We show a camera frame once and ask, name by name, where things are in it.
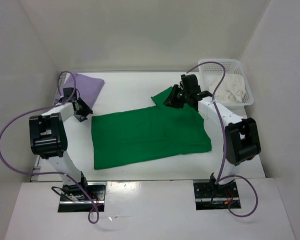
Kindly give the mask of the purple t-shirt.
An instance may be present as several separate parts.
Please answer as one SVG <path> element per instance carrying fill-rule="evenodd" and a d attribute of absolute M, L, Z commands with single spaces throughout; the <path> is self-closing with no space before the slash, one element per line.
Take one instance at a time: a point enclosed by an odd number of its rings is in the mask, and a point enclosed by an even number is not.
<path fill-rule="evenodd" d="M 90 109 L 92 109 L 105 81 L 100 78 L 93 78 L 79 73 L 73 73 L 73 75 L 76 80 L 76 99 L 81 99 Z M 65 96 L 63 89 L 73 87 L 74 79 L 69 75 L 68 79 L 60 87 L 60 91 L 55 97 L 54 104 L 59 105 L 59 102 L 65 102 L 65 100 L 61 100 L 61 98 Z"/>

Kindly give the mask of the green t-shirt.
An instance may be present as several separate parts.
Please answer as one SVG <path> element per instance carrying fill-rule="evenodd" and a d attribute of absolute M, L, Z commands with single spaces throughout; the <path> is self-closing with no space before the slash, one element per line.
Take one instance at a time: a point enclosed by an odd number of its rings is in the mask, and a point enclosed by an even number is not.
<path fill-rule="evenodd" d="M 163 104 L 171 90 L 153 96 L 154 106 L 92 117 L 95 170 L 212 150 L 198 112 Z"/>

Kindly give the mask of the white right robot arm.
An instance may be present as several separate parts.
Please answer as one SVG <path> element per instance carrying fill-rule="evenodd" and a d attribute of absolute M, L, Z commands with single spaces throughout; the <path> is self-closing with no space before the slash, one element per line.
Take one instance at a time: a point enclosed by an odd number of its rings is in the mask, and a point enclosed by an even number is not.
<path fill-rule="evenodd" d="M 260 153 L 254 119 L 233 119 L 213 93 L 202 91 L 194 75 L 152 97 L 154 106 L 92 117 L 94 168 L 104 170 L 167 157 L 207 153 L 211 140 L 204 119 L 214 119 L 223 135 L 223 159 L 211 174 L 209 191 L 221 196 L 234 169 Z"/>

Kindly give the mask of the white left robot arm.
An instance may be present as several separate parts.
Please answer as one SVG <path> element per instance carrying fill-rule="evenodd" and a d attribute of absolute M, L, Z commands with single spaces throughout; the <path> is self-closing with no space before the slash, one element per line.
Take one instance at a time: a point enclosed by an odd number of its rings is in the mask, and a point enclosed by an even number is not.
<path fill-rule="evenodd" d="M 63 181 L 62 196 L 69 201 L 86 199 L 90 188 L 84 174 L 77 169 L 67 153 L 68 139 L 64 122 L 70 117 L 83 122 L 92 113 L 79 91 L 68 87 L 63 89 L 57 107 L 29 118 L 31 150 L 46 159 L 60 174 Z"/>

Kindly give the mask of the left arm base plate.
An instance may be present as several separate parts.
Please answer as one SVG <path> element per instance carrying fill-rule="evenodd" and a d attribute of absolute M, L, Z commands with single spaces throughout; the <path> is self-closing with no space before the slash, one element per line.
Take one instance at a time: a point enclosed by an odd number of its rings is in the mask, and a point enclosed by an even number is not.
<path fill-rule="evenodd" d="M 90 182 L 86 185 L 86 192 L 93 202 L 98 206 L 100 212 L 105 207 L 105 182 Z M 51 190 L 60 197 L 58 212 L 60 213 L 84 213 L 92 209 L 91 201 L 82 193 L 77 186 L 73 191 L 67 186 L 52 186 Z"/>

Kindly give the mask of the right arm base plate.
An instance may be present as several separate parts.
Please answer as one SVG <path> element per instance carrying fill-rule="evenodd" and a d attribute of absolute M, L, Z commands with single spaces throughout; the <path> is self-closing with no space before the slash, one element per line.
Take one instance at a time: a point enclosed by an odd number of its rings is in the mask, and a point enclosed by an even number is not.
<path fill-rule="evenodd" d="M 235 181 L 231 181 L 222 189 L 213 189 L 209 180 L 194 180 L 194 197 L 196 210 L 240 209 L 238 189 Z"/>

